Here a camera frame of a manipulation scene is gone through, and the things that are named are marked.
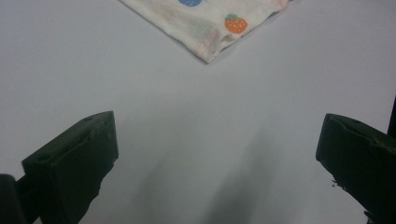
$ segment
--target white table surface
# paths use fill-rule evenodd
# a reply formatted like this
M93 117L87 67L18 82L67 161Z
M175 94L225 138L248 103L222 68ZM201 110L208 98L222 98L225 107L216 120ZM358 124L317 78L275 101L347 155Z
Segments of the white table surface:
M315 160L326 113L388 128L396 1L295 0L207 65L115 0L0 2L0 173L113 110L80 223L363 224Z

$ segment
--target cloth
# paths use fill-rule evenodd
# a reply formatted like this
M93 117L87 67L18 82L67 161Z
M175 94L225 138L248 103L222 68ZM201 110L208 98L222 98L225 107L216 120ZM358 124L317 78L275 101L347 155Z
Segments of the cloth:
M120 0L207 63L288 0Z

